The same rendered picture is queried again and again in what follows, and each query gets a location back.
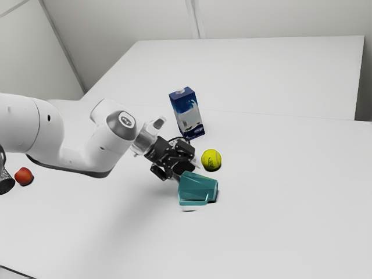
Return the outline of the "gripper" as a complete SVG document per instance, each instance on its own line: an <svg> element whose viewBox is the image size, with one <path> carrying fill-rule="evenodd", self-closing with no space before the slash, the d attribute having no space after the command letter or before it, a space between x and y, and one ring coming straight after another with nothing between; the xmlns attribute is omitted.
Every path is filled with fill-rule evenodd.
<svg viewBox="0 0 372 279"><path fill-rule="evenodd" d="M195 157L195 148L184 137L166 140L160 136L144 155L153 164L151 172L162 181L171 179L173 173L181 176L183 172L193 172L195 166L190 162Z"/></svg>

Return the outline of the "black mesh pen holder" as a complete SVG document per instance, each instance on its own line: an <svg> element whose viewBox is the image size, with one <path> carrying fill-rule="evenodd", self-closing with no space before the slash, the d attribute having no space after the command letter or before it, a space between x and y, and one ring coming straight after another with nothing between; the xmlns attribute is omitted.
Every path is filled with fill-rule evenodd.
<svg viewBox="0 0 372 279"><path fill-rule="evenodd" d="M0 195L8 193L15 186L15 180L5 169L5 162L5 151L0 145Z"/></svg>

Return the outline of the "blue and white carton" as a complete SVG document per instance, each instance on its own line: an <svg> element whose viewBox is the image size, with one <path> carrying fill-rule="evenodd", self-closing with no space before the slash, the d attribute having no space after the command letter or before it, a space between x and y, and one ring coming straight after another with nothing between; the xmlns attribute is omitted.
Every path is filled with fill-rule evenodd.
<svg viewBox="0 0 372 279"><path fill-rule="evenodd" d="M192 140L205 134L195 91L184 87L169 94L181 135Z"/></svg>

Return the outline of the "teal faceted mug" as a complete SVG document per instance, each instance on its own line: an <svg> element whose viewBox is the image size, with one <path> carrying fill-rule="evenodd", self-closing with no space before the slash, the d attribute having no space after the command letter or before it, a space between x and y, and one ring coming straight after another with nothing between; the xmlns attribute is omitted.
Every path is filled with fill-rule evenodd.
<svg viewBox="0 0 372 279"><path fill-rule="evenodd" d="M178 200L181 206L204 206L215 202L218 196L217 180L185 171L178 184Z"/></svg>

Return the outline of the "red apple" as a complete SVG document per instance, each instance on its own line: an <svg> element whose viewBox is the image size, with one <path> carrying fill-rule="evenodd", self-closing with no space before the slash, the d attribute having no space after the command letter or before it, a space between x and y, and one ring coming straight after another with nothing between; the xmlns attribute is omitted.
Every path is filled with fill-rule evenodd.
<svg viewBox="0 0 372 279"><path fill-rule="evenodd" d="M15 180L21 186L27 186L33 182L34 176L32 172L26 168L22 167L15 173Z"/></svg>

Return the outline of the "yellow tennis ball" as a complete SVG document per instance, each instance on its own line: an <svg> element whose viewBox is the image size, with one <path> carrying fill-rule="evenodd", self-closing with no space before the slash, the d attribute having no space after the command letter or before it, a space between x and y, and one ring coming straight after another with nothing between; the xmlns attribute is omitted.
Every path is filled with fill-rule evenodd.
<svg viewBox="0 0 372 279"><path fill-rule="evenodd" d="M217 171L221 168L221 154L215 149L207 149L201 156L201 163L207 171Z"/></svg>

